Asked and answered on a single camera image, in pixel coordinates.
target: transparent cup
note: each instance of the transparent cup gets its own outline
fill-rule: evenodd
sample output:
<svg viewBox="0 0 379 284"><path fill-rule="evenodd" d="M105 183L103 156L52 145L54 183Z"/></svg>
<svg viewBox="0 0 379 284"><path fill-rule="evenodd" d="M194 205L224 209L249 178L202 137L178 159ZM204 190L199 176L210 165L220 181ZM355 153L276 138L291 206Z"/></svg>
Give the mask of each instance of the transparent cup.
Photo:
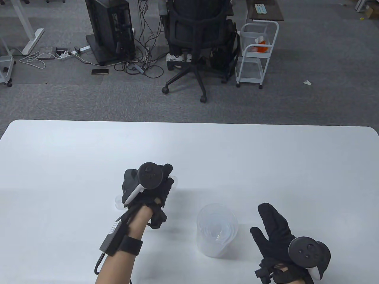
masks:
<svg viewBox="0 0 379 284"><path fill-rule="evenodd" d="M224 205L208 204L197 215L197 247L206 256L221 257L237 232L237 218Z"/></svg>
<svg viewBox="0 0 379 284"><path fill-rule="evenodd" d="M178 178L176 176L171 176L171 175L169 176L169 178L172 178L174 180L171 190L177 188ZM122 194L116 196L116 198L114 199L114 205L118 210L127 210L127 208L125 208L124 204L122 203Z"/></svg>

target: computer tower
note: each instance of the computer tower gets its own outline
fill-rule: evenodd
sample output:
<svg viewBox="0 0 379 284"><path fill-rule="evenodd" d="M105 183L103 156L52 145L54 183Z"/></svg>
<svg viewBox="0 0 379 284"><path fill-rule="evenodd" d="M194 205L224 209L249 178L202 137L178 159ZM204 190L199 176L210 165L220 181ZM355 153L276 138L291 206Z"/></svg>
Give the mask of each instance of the computer tower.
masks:
<svg viewBox="0 0 379 284"><path fill-rule="evenodd" d="M126 0L86 0L86 4L94 31L86 38L99 64L133 59L135 45L129 3Z"/></svg>

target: controller button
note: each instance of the controller button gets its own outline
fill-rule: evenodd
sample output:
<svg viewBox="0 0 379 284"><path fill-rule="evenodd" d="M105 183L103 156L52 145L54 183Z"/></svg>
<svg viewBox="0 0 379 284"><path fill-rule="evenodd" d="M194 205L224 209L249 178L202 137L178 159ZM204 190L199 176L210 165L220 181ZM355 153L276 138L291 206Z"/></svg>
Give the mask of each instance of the controller button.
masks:
<svg viewBox="0 0 379 284"><path fill-rule="evenodd" d="M315 251L315 246L314 245L308 245L308 250L309 251Z"/></svg>

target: orange object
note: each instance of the orange object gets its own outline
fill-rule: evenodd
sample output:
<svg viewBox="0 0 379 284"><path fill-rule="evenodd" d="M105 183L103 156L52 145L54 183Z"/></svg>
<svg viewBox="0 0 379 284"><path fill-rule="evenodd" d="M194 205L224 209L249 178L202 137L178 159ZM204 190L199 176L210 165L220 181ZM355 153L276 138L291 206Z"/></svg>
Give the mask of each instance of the orange object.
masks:
<svg viewBox="0 0 379 284"><path fill-rule="evenodd" d="M266 41L262 41L259 44L266 44ZM268 47L258 46L257 52L266 52L268 50Z"/></svg>

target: office chair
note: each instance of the office chair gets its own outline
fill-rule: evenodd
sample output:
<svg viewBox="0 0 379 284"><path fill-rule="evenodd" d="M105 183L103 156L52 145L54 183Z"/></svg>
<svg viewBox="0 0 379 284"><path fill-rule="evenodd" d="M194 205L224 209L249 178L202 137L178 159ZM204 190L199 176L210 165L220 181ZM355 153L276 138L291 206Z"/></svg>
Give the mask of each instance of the office chair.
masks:
<svg viewBox="0 0 379 284"><path fill-rule="evenodd" d="M215 48L224 45L227 40L226 31L228 30L228 25L232 25L232 27L229 27L229 30L233 30L232 20L226 20L227 11L231 8L230 0L225 0L225 5L221 8L221 12L216 17L206 20L191 20L182 17L175 10L173 0L168 0L167 6L165 1L159 1L158 5L160 16L162 17L162 21L164 24L166 39L171 44L180 46L181 48L191 49L192 55L191 62L167 62L168 70L173 70L174 66L181 66L182 69L177 75L175 75L166 82L166 85L162 88L162 93L168 94L168 86L170 84L177 81L189 72L193 72L203 92L200 101L202 103L206 103L207 93L205 91L203 81L200 77L199 70L211 71L213 73L222 75L222 83L226 83L233 74L233 67L231 67L230 70L222 72L220 70L209 68L203 62L200 62L200 52L202 49ZM182 27L190 27L192 31L192 38L188 38L185 40L178 39L179 33L177 34L176 32L178 25L181 25Z"/></svg>

